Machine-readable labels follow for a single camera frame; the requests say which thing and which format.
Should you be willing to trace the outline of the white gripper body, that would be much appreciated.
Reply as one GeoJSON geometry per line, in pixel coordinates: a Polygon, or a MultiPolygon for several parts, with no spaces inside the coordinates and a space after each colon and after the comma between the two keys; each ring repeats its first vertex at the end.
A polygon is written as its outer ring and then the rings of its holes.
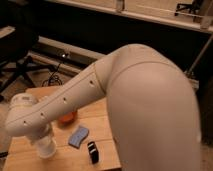
{"type": "Polygon", "coordinates": [[[34,143],[37,140],[40,140],[48,135],[52,134],[52,125],[47,124],[44,127],[41,127],[34,132],[29,134],[29,140],[34,143]]]}

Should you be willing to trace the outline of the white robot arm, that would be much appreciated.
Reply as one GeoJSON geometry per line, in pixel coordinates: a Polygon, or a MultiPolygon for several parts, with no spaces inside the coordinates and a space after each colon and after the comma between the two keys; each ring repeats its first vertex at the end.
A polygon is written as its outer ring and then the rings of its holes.
{"type": "Polygon", "coordinates": [[[11,99],[5,128],[37,138],[59,116],[101,98],[122,171],[200,171],[201,131],[195,92],[171,60],[142,44],[125,45],[92,63],[39,102],[11,99]]]}

